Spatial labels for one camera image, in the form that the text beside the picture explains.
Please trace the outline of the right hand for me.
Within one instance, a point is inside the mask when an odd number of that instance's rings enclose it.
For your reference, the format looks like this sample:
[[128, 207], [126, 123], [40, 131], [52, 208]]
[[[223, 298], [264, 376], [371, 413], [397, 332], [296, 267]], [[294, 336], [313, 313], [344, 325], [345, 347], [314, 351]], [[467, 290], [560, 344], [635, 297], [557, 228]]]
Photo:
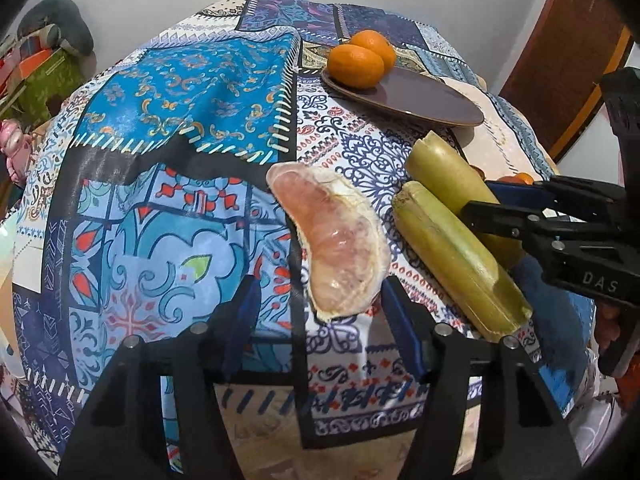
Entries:
[[617, 319], [620, 316], [620, 308], [606, 304], [603, 301], [596, 302], [596, 324], [594, 324], [593, 337], [602, 354], [620, 336], [620, 326]]

